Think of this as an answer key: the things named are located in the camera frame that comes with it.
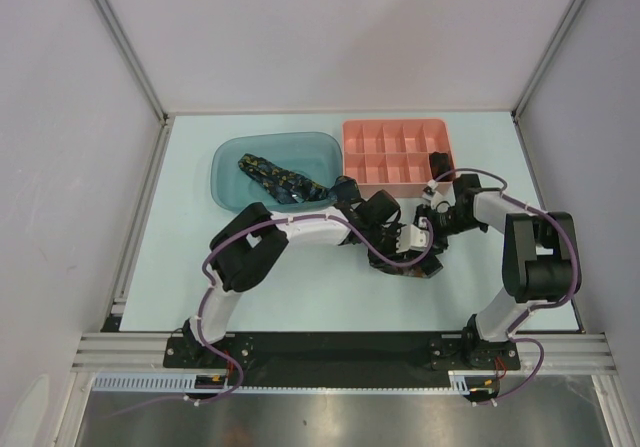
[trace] small box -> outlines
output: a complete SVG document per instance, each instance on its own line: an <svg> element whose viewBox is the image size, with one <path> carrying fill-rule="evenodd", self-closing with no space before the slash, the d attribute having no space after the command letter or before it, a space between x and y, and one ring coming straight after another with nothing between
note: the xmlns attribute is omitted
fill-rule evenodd
<svg viewBox="0 0 640 447"><path fill-rule="evenodd" d="M342 126L342 147L344 175L358 182L364 198L378 190L397 198L421 197L434 178L429 155L436 152L447 154L455 168L441 119L348 120ZM450 182L441 185L444 192Z"/></svg>

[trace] pink tray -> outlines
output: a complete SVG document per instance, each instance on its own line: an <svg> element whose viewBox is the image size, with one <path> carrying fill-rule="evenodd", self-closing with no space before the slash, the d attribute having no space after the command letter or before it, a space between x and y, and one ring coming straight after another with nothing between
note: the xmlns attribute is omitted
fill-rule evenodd
<svg viewBox="0 0 640 447"><path fill-rule="evenodd" d="M454 165L447 124L440 119L348 120L342 147L344 174L356 179L364 198L381 189L398 198L420 197L433 178L431 153L449 154Z"/></svg>

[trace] white table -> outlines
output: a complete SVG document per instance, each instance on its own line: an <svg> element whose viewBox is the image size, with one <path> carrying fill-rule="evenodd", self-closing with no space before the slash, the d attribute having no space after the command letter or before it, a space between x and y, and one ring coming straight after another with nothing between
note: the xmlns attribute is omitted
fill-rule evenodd
<svg viewBox="0 0 640 447"><path fill-rule="evenodd" d="M440 117L458 167L504 176L509 193L536 195L507 112L350 113L179 116L153 199L120 329L172 331L193 315L207 288L200 271L212 237L234 216L212 199L216 149L234 137L320 131L340 141L348 119ZM490 179L482 179L492 185ZM403 200L410 222L417 200ZM390 276L369 267L365 247L287 250L265 281L241 298L231 331L458 330L501 288L502 235L467 232L451 238L444 270L432 279ZM538 313L529 330L576 330L573 309Z"/></svg>

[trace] reflective metal surface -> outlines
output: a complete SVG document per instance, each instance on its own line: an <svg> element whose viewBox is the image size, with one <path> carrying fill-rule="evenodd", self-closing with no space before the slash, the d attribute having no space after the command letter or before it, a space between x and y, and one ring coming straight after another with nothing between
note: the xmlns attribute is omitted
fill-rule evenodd
<svg viewBox="0 0 640 447"><path fill-rule="evenodd" d="M237 394L219 404L167 401L106 418L154 395L93 392L77 445L611 445L588 376L539 378L497 408L472 407L461 397Z"/></svg>

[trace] white wall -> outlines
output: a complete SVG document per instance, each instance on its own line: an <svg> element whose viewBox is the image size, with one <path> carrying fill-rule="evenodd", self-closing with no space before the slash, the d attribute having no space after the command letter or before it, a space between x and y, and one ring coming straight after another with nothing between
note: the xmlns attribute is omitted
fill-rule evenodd
<svg viewBox="0 0 640 447"><path fill-rule="evenodd" d="M90 0L0 0L0 28L0 439L46 374L42 441L159 126Z"/></svg>
<svg viewBox="0 0 640 447"><path fill-rule="evenodd" d="M640 2L589 0L525 111L549 208L575 217L579 306L640 417Z"/></svg>
<svg viewBox="0 0 640 447"><path fill-rule="evenodd" d="M175 111L509 110L570 0L111 0Z"/></svg>

